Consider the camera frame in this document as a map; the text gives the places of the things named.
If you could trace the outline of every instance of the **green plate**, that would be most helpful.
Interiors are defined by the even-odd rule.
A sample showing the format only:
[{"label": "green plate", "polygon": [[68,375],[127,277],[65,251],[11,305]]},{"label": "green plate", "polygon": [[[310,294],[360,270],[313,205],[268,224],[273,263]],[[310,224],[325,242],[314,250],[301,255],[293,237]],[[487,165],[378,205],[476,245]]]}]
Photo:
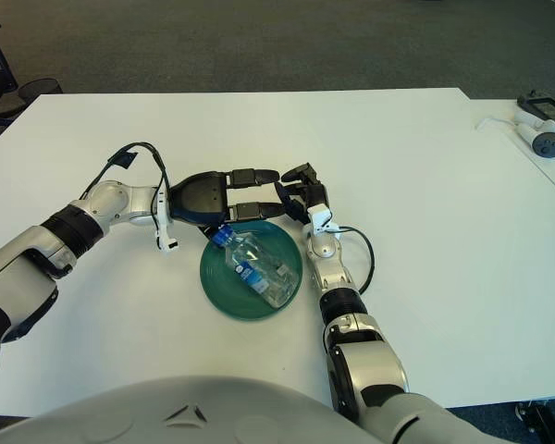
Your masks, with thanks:
[{"label": "green plate", "polygon": [[218,310],[237,319],[254,320],[273,315],[294,299],[300,287],[302,258],[298,246],[286,231],[269,222],[243,222],[233,224],[232,228],[237,233],[253,233],[266,251],[279,257],[290,269],[298,273],[296,290],[280,308],[273,308],[226,266],[225,251],[209,241],[200,262],[203,291]]}]

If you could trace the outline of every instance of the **white table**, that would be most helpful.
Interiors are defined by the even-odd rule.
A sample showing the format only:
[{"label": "white table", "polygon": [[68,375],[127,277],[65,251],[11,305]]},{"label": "white table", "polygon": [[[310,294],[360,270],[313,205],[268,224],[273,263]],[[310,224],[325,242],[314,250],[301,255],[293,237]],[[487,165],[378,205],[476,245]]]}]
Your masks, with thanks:
[{"label": "white table", "polygon": [[[0,246],[77,198],[128,142],[153,143],[174,183],[308,161],[337,221],[375,246],[364,302],[413,391],[445,406],[555,396],[555,186],[497,131],[475,131],[474,113],[457,89],[44,96],[0,137]],[[156,183],[150,155],[134,164],[108,177]],[[230,198],[275,200],[270,186]],[[300,242],[300,226],[275,222]],[[308,273],[286,310],[239,322],[204,296],[204,237],[179,223],[173,233],[181,250],[164,256],[149,228],[114,227],[79,260],[52,310],[3,347],[0,413],[195,374],[264,379],[330,405]],[[364,246],[343,242],[361,283]]]}]

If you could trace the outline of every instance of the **floor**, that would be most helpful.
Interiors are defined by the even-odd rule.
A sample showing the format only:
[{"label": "floor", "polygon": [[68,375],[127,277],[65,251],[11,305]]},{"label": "floor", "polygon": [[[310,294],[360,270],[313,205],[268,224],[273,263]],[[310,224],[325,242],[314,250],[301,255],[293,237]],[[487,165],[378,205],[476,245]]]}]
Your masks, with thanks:
[{"label": "floor", "polygon": [[[0,0],[0,23],[19,83],[55,77],[66,93],[458,86],[472,98],[555,97],[550,0]],[[452,411],[538,442],[511,403]]]}]

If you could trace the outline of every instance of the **water bottle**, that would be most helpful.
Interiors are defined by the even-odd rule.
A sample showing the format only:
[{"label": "water bottle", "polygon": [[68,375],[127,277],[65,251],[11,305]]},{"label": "water bottle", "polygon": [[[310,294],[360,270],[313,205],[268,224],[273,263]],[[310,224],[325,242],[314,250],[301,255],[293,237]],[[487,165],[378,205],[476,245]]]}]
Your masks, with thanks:
[{"label": "water bottle", "polygon": [[261,247],[252,233],[223,226],[212,242],[226,250],[226,264],[269,305],[281,307],[296,290],[298,274]]}]

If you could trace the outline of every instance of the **bottle label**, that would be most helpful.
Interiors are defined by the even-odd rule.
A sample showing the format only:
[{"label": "bottle label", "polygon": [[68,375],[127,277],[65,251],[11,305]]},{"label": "bottle label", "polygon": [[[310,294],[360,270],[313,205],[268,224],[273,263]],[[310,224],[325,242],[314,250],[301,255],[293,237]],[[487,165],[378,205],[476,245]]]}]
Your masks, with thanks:
[{"label": "bottle label", "polygon": [[263,277],[256,271],[251,264],[247,261],[242,261],[240,264],[234,267],[240,278],[246,282],[246,284],[259,294],[263,293],[269,287],[269,283],[263,279]]}]

